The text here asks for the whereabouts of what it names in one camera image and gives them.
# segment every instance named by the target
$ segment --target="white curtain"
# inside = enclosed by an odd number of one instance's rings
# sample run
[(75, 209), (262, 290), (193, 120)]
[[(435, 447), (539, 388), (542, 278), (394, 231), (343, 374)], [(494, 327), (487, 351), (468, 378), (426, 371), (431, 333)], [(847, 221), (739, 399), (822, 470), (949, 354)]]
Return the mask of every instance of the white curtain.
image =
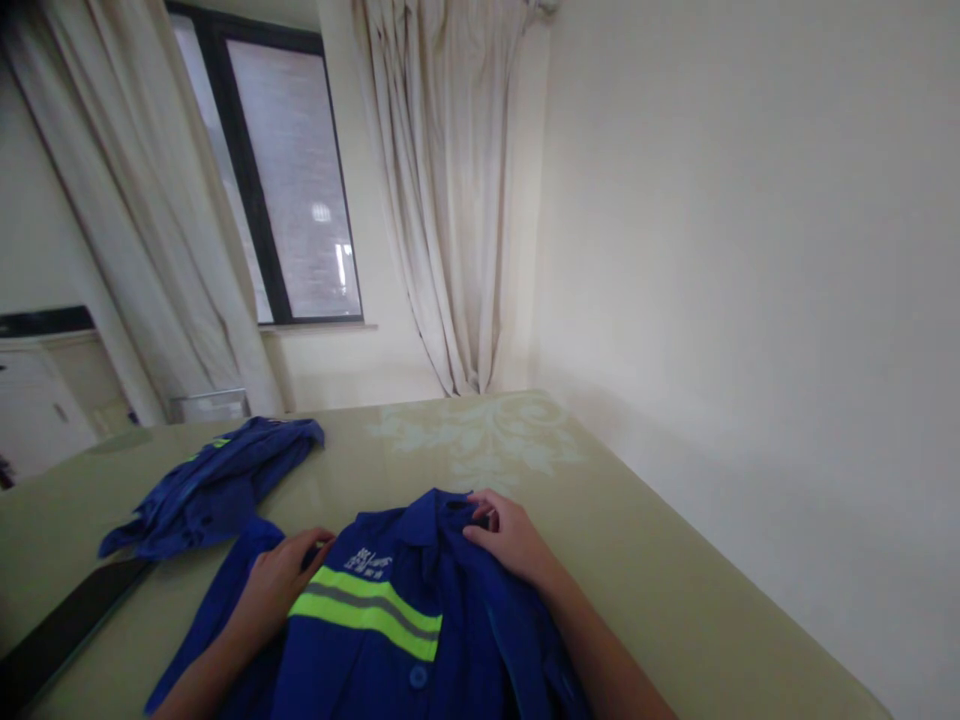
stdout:
[(448, 395), (490, 384), (523, 0), (353, 0), (391, 240)]
[(253, 412), (282, 412), (164, 3), (24, 5), (5, 51), (85, 235), (67, 261), (141, 422), (238, 387)]

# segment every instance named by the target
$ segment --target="white wall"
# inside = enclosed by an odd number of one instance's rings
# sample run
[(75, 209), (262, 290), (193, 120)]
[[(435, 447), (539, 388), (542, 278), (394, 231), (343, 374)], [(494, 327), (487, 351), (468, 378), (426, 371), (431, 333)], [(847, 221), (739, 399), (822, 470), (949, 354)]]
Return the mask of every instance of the white wall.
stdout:
[(960, 9), (571, 0), (534, 384), (897, 717), (960, 708)]
[[(350, 3), (191, 1), (255, 20), (319, 29), (323, 35), (364, 317), (377, 329), (296, 330), (267, 335), (267, 352), (287, 407), (310, 410), (442, 397), (390, 252), (378, 169), (360, 92)], [(538, 25), (531, 28), (527, 40), (518, 88), (515, 186), (520, 200), (513, 209), (517, 241), (511, 250), (510, 272), (530, 280), (518, 286), (518, 311), (504, 332), (497, 389), (526, 387), (528, 383), (549, 33)]]
[(0, 64), (0, 314), (80, 305), (58, 251), (79, 233), (33, 120)]

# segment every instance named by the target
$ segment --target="shirt button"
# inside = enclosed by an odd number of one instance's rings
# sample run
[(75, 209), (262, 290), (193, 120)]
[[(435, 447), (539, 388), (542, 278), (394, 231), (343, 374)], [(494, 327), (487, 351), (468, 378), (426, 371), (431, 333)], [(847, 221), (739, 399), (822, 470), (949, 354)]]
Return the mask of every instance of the shirt button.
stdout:
[(414, 665), (410, 671), (410, 687), (420, 690), (427, 684), (427, 669), (423, 665)]

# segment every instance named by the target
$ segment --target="yellow reflective stripe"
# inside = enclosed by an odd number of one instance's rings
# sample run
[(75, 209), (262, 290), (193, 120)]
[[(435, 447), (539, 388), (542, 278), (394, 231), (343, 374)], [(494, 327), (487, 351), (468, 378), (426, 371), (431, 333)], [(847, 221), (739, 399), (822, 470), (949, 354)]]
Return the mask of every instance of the yellow reflective stripe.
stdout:
[[(219, 450), (219, 449), (222, 448), (224, 445), (226, 445), (228, 442), (230, 442), (230, 438), (214, 438), (213, 442), (211, 442), (210, 444), (213, 445), (213, 447), (214, 447), (215, 450)], [(200, 457), (200, 453), (196, 453), (195, 455), (191, 455), (191, 456), (188, 457), (184, 462), (193, 462), (193, 461), (196, 460), (198, 457)]]
[(418, 637), (403, 627), (392, 613), (381, 606), (356, 607), (332, 597), (313, 594), (301, 595), (290, 609), (290, 615), (313, 617), (354, 630), (379, 632), (401, 650), (424, 662), (433, 662), (437, 656), (440, 639), (439, 621), (442, 617), (436, 618), (438, 623), (435, 632), (420, 631), (418, 633), (420, 637)]
[(424, 615), (414, 610), (409, 603), (397, 595), (397, 591), (389, 582), (371, 582), (356, 575), (337, 572), (328, 567), (322, 567), (313, 576), (311, 584), (319, 584), (328, 588), (336, 588), (358, 598), (383, 598), (395, 607), (410, 623), (426, 632), (439, 632), (443, 616)]

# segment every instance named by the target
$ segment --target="person's right hand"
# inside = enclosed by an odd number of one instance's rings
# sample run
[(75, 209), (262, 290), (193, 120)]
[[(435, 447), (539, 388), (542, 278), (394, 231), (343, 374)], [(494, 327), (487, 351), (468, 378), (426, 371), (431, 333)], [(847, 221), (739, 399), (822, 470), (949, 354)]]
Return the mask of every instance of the person's right hand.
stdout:
[[(250, 658), (256, 655), (283, 628), (287, 613), (323, 565), (335, 539), (329, 530), (314, 528), (261, 553), (221, 633), (223, 641)], [(323, 547), (309, 567), (301, 570), (307, 552), (318, 543)]]
[(489, 489), (473, 493), (467, 501), (478, 504), (473, 519), (487, 516), (490, 529), (468, 525), (463, 529), (464, 537), (487, 550), (507, 570), (537, 588), (562, 572), (560, 562), (521, 505)]

